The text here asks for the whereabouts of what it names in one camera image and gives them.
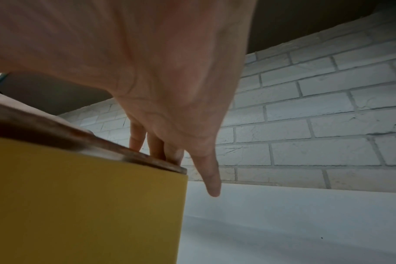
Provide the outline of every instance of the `yellow board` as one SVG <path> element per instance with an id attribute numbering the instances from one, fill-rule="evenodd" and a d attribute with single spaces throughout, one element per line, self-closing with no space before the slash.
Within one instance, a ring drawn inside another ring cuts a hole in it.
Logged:
<path id="1" fill-rule="evenodd" d="M 176 263 L 187 181 L 0 138 L 0 264 Z"/>

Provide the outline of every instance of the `yellow panel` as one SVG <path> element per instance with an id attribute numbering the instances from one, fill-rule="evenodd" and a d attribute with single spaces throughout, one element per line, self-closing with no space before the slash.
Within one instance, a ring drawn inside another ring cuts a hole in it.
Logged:
<path id="1" fill-rule="evenodd" d="M 187 181 L 0 138 L 0 263 L 176 263 Z"/>

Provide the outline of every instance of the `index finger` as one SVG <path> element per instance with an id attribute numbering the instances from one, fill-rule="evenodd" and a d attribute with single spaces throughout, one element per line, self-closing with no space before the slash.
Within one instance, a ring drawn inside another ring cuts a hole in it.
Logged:
<path id="1" fill-rule="evenodd" d="M 191 155 L 191 158 L 207 187 L 208 194 L 212 197 L 220 196 L 221 178 L 215 149 L 207 156 L 200 157 Z"/>

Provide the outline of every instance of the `white brick wall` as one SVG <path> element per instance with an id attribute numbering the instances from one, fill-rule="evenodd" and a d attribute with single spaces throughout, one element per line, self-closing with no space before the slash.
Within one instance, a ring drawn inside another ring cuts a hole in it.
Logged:
<path id="1" fill-rule="evenodd" d="M 63 117 L 128 146 L 113 99 Z M 396 8 L 248 54 L 222 126 L 224 181 L 396 192 Z"/>

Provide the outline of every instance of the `yellow box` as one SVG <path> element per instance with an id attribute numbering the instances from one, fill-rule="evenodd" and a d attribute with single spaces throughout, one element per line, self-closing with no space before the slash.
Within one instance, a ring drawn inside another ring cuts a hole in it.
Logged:
<path id="1" fill-rule="evenodd" d="M 187 182 L 0 138 L 0 264 L 176 263 Z"/>

